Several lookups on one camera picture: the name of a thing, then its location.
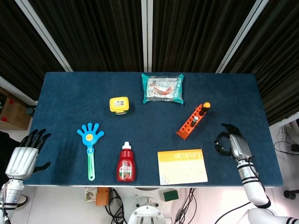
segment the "ketchup bottle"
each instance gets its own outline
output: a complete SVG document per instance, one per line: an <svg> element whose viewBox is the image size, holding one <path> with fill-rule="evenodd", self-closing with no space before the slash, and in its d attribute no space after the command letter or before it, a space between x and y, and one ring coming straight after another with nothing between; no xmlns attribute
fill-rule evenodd
<svg viewBox="0 0 299 224"><path fill-rule="evenodd" d="M134 153L128 141L122 146L120 160L116 169L116 179L120 182L132 182L135 180Z"/></svg>

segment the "yellow booklet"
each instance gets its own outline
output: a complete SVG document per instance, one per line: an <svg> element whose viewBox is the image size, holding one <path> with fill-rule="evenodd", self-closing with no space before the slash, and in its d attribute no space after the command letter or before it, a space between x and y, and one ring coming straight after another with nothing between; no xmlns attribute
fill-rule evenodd
<svg viewBox="0 0 299 224"><path fill-rule="evenodd" d="M160 184L207 182L201 149L158 152Z"/></svg>

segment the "orange test tube rack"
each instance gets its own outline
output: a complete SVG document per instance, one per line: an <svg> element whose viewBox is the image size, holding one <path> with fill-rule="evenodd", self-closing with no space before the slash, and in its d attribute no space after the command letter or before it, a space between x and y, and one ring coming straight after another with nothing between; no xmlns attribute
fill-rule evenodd
<svg viewBox="0 0 299 224"><path fill-rule="evenodd" d="M197 124L203 119L205 116L207 110L211 107L211 104L209 102L205 102L203 105L199 105L193 114L189 117L189 119L184 123L184 125L180 128L176 134L180 136L182 139L186 140L186 138L189 136L189 134L194 130L194 128L197 126ZM194 120L194 117L198 117L199 119L196 121L194 126L191 126L192 121Z"/></svg>

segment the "yellow smiley face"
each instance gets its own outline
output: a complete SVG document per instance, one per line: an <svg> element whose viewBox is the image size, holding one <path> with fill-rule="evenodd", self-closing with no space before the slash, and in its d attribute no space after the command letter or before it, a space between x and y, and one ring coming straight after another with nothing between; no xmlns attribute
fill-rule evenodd
<svg viewBox="0 0 299 224"><path fill-rule="evenodd" d="M86 135L86 140L87 141L91 141L92 139L93 139L93 135L92 134Z"/></svg>

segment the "yellow box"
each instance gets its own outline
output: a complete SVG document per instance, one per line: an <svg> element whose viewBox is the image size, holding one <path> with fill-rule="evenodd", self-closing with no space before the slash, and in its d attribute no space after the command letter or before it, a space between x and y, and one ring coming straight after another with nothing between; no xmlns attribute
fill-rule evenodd
<svg viewBox="0 0 299 224"><path fill-rule="evenodd" d="M109 101L110 111L115 112L116 115L123 115L129 111L128 97L115 97Z"/></svg>

